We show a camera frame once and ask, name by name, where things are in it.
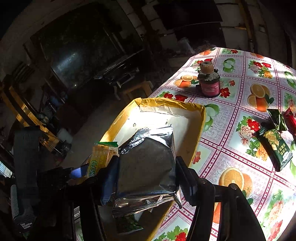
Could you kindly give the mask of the green yellow cracker package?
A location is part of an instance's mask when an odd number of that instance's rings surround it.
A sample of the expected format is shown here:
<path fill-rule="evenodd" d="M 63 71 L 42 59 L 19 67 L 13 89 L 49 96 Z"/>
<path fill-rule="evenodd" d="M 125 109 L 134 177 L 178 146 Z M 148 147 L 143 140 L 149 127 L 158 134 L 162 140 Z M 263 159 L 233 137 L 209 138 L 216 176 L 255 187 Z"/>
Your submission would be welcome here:
<path fill-rule="evenodd" d="M 86 176 L 94 177 L 100 169 L 107 167 L 113 156 L 119 156 L 117 142 L 98 142 L 92 148 Z"/>

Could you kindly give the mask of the green pea snack bag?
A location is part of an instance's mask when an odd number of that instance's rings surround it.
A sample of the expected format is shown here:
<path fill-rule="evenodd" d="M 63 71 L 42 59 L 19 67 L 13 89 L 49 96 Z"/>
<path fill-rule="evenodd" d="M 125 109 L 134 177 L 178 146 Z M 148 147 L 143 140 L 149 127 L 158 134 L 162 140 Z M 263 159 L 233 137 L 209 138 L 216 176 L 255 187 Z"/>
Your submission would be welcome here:
<path fill-rule="evenodd" d="M 115 218 L 116 231 L 119 235 L 128 235 L 133 232 L 143 230 L 143 227 L 138 224 L 135 215 L 121 216 Z"/>

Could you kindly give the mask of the dark green cracker packet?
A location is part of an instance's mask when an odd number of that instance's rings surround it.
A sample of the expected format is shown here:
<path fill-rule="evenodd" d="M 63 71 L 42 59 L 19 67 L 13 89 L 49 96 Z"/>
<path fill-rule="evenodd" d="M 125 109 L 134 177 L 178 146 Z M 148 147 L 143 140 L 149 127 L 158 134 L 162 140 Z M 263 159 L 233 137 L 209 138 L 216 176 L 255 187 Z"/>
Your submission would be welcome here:
<path fill-rule="evenodd" d="M 276 172 L 280 172 L 293 158 L 292 151 L 277 129 L 262 127 L 255 136 L 266 150 Z"/>

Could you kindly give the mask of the yellow-rimmed white cardboard tray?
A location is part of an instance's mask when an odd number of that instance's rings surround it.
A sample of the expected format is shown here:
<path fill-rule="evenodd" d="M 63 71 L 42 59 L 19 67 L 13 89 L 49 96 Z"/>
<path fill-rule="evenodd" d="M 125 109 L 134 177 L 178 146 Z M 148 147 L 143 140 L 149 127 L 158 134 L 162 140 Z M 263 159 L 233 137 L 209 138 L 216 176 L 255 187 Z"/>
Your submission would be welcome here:
<path fill-rule="evenodd" d="M 189 164 L 206 109 L 168 98 L 137 98 L 93 149 L 80 199 L 81 240 L 152 240 L 181 204 L 176 157 Z"/>

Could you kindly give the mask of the wooden stool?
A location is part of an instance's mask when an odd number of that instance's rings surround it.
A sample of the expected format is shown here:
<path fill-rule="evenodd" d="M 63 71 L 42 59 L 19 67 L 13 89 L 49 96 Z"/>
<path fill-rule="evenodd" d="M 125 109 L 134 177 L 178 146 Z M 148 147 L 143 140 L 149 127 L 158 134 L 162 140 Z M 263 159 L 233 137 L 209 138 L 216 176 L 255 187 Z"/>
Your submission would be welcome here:
<path fill-rule="evenodd" d="M 120 91 L 120 96 L 126 104 L 129 104 L 135 98 L 147 98 L 152 94 L 153 85 L 150 81 L 128 84 Z"/>

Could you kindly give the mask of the dark jar with pink label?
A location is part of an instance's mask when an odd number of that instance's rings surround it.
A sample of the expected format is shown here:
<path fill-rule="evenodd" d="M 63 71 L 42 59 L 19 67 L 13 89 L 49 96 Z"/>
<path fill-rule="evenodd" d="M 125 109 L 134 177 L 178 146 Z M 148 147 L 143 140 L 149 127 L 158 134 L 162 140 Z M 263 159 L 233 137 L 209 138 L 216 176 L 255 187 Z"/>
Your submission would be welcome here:
<path fill-rule="evenodd" d="M 220 74 L 211 61 L 200 63 L 198 81 L 205 97 L 214 98 L 220 94 Z"/>

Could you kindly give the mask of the floral fruit tablecloth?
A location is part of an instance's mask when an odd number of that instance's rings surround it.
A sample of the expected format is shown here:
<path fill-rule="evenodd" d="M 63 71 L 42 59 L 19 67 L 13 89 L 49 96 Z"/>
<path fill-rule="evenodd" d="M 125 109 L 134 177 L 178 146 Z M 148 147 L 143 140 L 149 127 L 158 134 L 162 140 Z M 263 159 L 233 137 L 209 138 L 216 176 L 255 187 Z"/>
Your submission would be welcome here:
<path fill-rule="evenodd" d="M 198 90 L 204 61 L 212 62 L 220 75 L 220 92 L 214 98 Z M 190 167 L 214 184 L 221 184 L 223 176 L 243 180 L 265 238 L 282 240 L 295 213 L 295 160 L 276 171 L 254 133 L 269 120 L 269 108 L 295 108 L 295 70 L 260 54 L 215 47 L 191 57 L 152 96 L 206 108 Z"/>

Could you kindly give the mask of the dark green small packets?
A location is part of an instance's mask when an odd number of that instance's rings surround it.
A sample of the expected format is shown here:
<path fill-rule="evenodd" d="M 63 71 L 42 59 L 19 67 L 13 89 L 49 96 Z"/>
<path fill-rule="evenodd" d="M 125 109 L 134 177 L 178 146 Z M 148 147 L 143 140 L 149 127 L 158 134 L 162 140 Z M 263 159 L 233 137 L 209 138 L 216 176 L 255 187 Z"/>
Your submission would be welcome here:
<path fill-rule="evenodd" d="M 285 123 L 285 119 L 278 109 L 268 108 L 267 113 L 271 118 L 271 121 L 273 122 L 275 128 L 279 132 L 288 130 L 287 124 Z"/>

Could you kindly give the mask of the red wrapped candy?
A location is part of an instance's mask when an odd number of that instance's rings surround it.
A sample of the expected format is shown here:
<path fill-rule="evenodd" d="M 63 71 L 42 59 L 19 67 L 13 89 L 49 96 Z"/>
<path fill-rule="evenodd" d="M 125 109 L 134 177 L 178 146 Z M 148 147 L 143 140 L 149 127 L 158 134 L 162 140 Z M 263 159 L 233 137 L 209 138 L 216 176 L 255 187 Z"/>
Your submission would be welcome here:
<path fill-rule="evenodd" d="M 296 120 L 295 120 L 295 115 L 293 114 L 292 110 L 290 108 L 288 108 L 285 111 L 285 114 L 283 116 L 284 116 L 285 123 L 288 127 L 289 132 L 293 136 L 296 136 Z"/>

